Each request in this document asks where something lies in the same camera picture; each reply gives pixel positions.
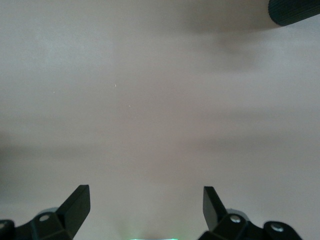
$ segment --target white backdrop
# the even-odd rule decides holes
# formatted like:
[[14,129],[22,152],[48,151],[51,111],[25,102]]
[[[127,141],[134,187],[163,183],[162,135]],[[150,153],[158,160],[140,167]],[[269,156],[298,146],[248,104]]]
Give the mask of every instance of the white backdrop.
[[203,186],[319,237],[320,17],[268,0],[3,1],[0,219],[89,184],[76,240],[206,229]]

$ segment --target table surface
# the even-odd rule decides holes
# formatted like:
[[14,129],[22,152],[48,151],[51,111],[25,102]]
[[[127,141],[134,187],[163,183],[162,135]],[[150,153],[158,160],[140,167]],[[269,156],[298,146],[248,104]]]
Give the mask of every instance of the table surface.
[[76,240],[196,240],[203,187],[319,237],[320,17],[267,0],[5,1],[0,219],[89,184]]

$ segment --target metal screw head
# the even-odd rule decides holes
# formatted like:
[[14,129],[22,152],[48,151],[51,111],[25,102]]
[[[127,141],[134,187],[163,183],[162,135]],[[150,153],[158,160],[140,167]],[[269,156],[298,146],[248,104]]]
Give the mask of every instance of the metal screw head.
[[278,223],[271,223],[271,228],[279,233],[284,231],[284,228]]
[[50,216],[49,216],[48,214],[43,215],[43,216],[41,216],[41,217],[39,218],[39,221],[40,221],[40,222],[44,222],[44,221],[48,220],[49,217],[50,217]]
[[237,215],[231,215],[230,219],[231,219],[232,222],[234,222],[236,224],[241,222],[240,217],[238,217]]

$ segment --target black bracket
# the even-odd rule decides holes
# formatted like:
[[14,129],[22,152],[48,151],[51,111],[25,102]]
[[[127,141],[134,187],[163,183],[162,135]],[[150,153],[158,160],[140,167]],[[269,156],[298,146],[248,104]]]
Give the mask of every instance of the black bracket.
[[283,222],[268,221],[260,228],[243,215],[228,212],[212,186],[203,190],[203,214],[209,231],[199,240],[302,240]]
[[43,212],[15,227],[0,220],[0,240],[72,240],[90,212],[88,185],[80,185],[55,212]]

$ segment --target green light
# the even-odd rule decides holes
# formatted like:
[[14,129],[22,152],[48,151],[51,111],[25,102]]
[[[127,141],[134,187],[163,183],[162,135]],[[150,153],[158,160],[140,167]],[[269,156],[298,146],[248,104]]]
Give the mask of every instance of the green light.
[[161,238],[161,239],[130,239],[130,240],[179,240],[179,239],[177,239],[177,238],[167,238],[167,239]]

